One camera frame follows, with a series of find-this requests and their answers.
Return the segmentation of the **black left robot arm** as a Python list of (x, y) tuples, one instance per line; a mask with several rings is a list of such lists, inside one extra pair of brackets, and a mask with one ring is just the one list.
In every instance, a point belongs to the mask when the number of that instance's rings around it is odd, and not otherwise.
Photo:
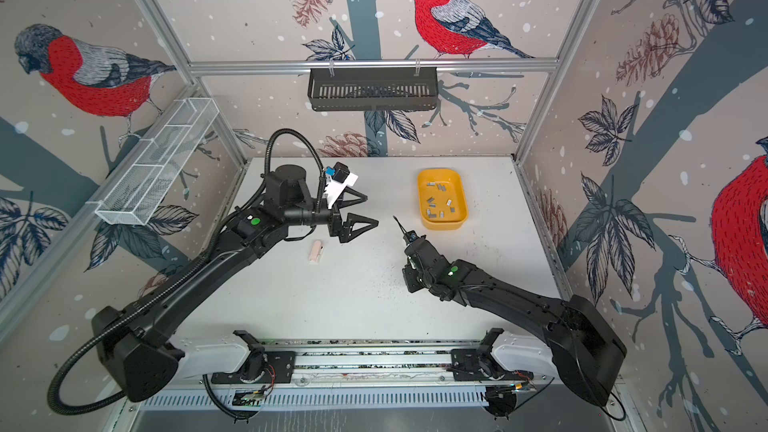
[[(170, 279), (122, 309), (106, 307), (92, 321), (93, 338), (59, 367), (47, 391), (52, 412), (75, 416), (104, 408), (122, 398), (142, 402), (181, 375), (193, 354), (172, 343), (178, 327), (217, 289), (242, 269), (264, 257), (275, 245), (292, 241), (289, 230), (324, 225), (330, 236), (349, 243), (375, 229), (376, 219), (342, 214), (366, 202), (353, 187), (354, 177), (343, 163), (326, 168), (313, 147), (318, 188), (311, 194), (304, 168), (287, 164), (273, 169), (272, 151), (278, 138), (290, 135), (303, 145), (300, 132), (281, 128), (267, 142), (262, 182), (241, 206), (220, 220), (206, 248)], [(70, 405), (61, 397), (65, 378), (89, 351), (118, 385), (117, 393), (96, 402)]]

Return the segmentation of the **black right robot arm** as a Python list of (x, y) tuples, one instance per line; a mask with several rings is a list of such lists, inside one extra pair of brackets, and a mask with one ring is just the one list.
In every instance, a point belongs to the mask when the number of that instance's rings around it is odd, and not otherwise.
[(507, 284), (465, 260), (449, 261), (414, 230), (402, 233), (409, 292), (424, 289), (522, 328), (549, 348), (557, 377), (572, 393), (608, 405), (627, 349), (594, 304), (579, 295), (563, 300)]

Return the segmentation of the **yellow plastic tray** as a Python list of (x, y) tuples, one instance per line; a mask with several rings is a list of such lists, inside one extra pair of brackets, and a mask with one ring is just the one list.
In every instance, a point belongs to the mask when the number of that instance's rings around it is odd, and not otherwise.
[[(445, 192), (438, 190), (437, 184), (442, 184), (447, 189)], [(468, 207), (463, 190), (461, 176), (458, 172), (448, 168), (432, 168), (422, 170), (417, 178), (419, 212), (423, 226), (428, 230), (451, 231), (460, 228), (468, 219)], [(436, 201), (429, 203), (427, 199), (435, 197)], [(448, 206), (447, 199), (452, 197), (453, 203)], [(457, 212), (452, 215), (449, 207), (455, 207)], [(428, 218), (425, 210), (432, 209), (436, 216)], [(440, 218), (439, 212), (443, 210), (445, 217)]]

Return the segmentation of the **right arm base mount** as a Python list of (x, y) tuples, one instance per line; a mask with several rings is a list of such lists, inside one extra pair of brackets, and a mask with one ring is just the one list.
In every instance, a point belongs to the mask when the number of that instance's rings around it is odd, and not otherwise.
[(531, 371), (506, 370), (492, 357), (492, 346), (503, 333), (502, 328), (493, 328), (486, 333), (477, 348), (452, 349), (447, 371), (453, 374), (457, 382), (516, 379), (513, 385), (489, 386), (484, 394), (487, 402), (485, 410), (494, 418), (509, 419), (518, 408), (516, 391), (529, 386), (535, 375)]

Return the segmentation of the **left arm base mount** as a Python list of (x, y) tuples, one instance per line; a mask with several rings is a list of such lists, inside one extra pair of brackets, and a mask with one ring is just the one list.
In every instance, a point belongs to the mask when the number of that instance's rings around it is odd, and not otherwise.
[[(257, 392), (261, 395), (262, 401), (265, 401), (274, 392), (277, 384), (291, 382), (297, 357), (294, 351), (268, 352), (265, 346), (249, 332), (235, 330), (233, 334), (247, 347), (247, 355), (234, 372), (218, 372), (213, 373), (213, 376), (234, 376), (240, 383), (255, 384), (261, 380), (263, 375), (266, 375), (265, 385)], [(203, 374), (201, 383), (213, 405), (231, 418), (234, 423), (245, 422), (248, 424), (250, 419), (258, 414), (258, 411), (239, 411), (229, 408), (215, 394), (210, 374)]]

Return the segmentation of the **aluminium cage frame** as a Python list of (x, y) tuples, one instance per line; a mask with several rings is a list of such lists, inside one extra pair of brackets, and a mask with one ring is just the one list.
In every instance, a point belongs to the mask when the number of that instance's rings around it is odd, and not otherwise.
[[(176, 99), (200, 92), (203, 81), (214, 76), (306, 75), (320, 69), (336, 73), (345, 69), (389, 70), (397, 67), (419, 72), (434, 68), (440, 72), (547, 72), (565, 66), (563, 54), (536, 58), (499, 59), (423, 59), (408, 56), (387, 59), (380, 51), (380, 38), (373, 22), (361, 7), (352, 10), (352, 33), (357, 45), (351, 62), (338, 59), (313, 61), (275, 60), (195, 61), (181, 44), (169, 16), (158, 0), (2, 0), (1, 74), (10, 77), (17, 67), (12, 50), (16, 34), (35, 22), (71, 25), (88, 38), (109, 45), (124, 44), (129, 26), (145, 29), (155, 39), (146, 49), (153, 58), (164, 58), (172, 65), (162, 90)], [(63, 212), (72, 221), (91, 218), (100, 195), (117, 183), (142, 151), (135, 139), (126, 139), (117, 156), (107, 157), (103, 176), (95, 180), (67, 162), (61, 150), (45, 146), (35, 129), (18, 132), (21, 119), (39, 123), (42, 112), (50, 108), (46, 100), (36, 100), (29, 89), (3, 85), (1, 88), (1, 175), (8, 181), (3, 190), (8, 199), (39, 201)]]

